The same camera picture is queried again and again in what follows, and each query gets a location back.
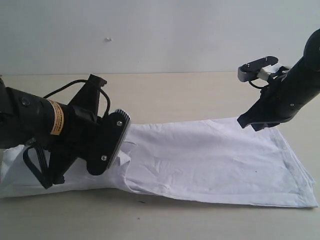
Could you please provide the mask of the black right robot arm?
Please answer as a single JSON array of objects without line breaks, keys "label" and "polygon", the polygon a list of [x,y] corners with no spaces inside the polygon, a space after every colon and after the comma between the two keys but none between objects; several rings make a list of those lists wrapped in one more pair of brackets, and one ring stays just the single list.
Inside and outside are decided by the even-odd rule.
[{"label": "black right robot arm", "polygon": [[237,77],[260,90],[259,99],[237,118],[242,128],[256,132],[287,123],[320,93],[320,31],[308,38],[303,56],[293,66],[280,65],[278,58],[266,56],[238,67]]}]

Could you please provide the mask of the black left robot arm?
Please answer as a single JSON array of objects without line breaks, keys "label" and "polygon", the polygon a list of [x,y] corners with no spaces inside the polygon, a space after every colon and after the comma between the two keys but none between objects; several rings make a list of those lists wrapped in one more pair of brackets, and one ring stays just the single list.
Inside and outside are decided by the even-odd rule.
[{"label": "black left robot arm", "polygon": [[65,182],[77,158],[86,158],[95,142],[102,87],[107,81],[91,74],[68,104],[49,100],[0,83],[0,147],[26,146],[23,161],[48,189]]}]

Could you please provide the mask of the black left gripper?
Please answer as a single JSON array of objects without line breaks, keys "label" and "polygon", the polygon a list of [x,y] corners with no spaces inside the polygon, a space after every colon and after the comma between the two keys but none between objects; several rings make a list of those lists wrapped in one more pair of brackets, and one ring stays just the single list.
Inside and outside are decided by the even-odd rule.
[{"label": "black left gripper", "polygon": [[64,174],[77,158],[86,161],[90,145],[98,132],[101,118],[98,116],[100,94],[107,97],[102,87],[103,78],[91,74],[87,80],[74,80],[47,94],[50,97],[76,84],[84,83],[64,109],[64,127],[58,143],[50,152],[48,170],[44,174],[45,189],[65,183]]}]

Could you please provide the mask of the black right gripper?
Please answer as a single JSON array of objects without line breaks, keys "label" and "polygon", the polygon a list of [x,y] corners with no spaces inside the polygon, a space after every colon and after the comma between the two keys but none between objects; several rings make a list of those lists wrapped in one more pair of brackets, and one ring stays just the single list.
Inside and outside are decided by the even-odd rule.
[{"label": "black right gripper", "polygon": [[251,125],[258,132],[290,121],[303,106],[304,84],[274,82],[248,111],[237,118],[237,122],[243,129]]}]

